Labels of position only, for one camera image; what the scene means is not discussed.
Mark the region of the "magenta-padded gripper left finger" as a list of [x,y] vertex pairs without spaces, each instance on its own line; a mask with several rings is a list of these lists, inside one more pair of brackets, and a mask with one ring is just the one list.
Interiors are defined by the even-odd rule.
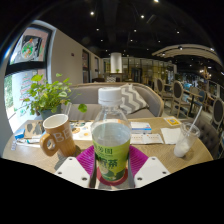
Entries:
[[96,173],[94,147],[90,146],[77,157],[68,157],[57,169],[55,175],[81,187],[94,188]]

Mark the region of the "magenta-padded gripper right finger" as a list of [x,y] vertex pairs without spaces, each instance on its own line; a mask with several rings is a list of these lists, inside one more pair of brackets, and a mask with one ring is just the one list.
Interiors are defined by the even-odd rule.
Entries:
[[131,146],[128,158],[128,183],[131,188],[140,188],[169,175],[170,172],[153,156],[148,157]]

